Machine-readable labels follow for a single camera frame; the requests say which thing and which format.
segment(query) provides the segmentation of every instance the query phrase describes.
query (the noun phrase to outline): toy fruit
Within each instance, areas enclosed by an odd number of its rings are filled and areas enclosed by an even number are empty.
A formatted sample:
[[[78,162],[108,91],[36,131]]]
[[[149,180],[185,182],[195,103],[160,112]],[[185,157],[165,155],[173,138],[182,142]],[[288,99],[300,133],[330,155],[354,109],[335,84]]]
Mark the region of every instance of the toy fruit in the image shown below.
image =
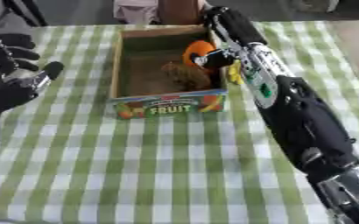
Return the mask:
[[[197,66],[191,60],[192,53],[196,53],[199,56],[206,56],[208,53],[214,51],[216,48],[204,40],[198,40],[193,42],[182,55],[184,64],[190,67]]]

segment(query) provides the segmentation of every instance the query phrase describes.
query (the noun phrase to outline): gingham tablecloth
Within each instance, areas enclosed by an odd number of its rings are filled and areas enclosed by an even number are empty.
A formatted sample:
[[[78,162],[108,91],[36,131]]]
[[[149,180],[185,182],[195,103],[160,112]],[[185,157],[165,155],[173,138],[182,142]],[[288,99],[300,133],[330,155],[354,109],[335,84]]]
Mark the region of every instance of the gingham tablecloth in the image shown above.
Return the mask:
[[[330,102],[358,142],[359,79],[323,22],[257,24]],[[67,70],[1,120],[0,221],[328,223],[304,176],[265,128],[246,87],[221,113],[129,121],[106,103],[112,43],[135,26],[41,30],[41,65]]]

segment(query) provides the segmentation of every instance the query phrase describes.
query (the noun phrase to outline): robotic hand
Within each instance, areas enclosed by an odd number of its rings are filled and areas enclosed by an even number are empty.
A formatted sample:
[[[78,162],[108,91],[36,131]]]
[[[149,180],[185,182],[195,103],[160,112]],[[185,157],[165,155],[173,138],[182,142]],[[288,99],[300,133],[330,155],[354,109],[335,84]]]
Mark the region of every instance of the robotic hand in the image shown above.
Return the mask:
[[[191,60],[205,68],[242,62],[243,78],[258,110],[290,162],[306,178],[336,223],[359,223],[359,159],[330,107],[294,76],[238,11],[207,9],[205,26],[229,47]]]
[[[8,109],[38,97],[51,81],[55,80],[63,69],[59,62],[46,65],[35,76],[19,79],[10,75],[18,69],[37,72],[39,68],[28,60],[38,60],[39,55],[32,52],[35,44],[32,38],[24,34],[0,35],[0,115]]]

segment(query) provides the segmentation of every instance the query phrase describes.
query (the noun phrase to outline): brown toy food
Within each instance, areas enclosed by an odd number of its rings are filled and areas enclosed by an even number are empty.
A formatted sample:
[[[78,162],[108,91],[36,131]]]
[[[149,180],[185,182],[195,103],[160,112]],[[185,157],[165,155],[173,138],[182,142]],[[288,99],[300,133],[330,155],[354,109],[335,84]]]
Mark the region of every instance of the brown toy food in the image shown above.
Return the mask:
[[[208,75],[196,66],[178,65],[172,62],[162,66],[161,70],[184,91],[205,90],[211,88]]]

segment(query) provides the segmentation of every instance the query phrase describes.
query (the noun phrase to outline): fruit box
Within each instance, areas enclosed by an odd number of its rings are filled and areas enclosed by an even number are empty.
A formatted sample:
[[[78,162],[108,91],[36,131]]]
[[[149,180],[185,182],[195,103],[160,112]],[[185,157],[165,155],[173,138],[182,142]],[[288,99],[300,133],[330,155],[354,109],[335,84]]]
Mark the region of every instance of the fruit box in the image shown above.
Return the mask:
[[[221,111],[227,95],[224,71],[211,74],[211,88],[184,92],[162,66],[182,63],[182,54],[196,40],[213,42],[201,26],[122,31],[115,44],[109,102],[119,117],[150,117],[188,112]]]

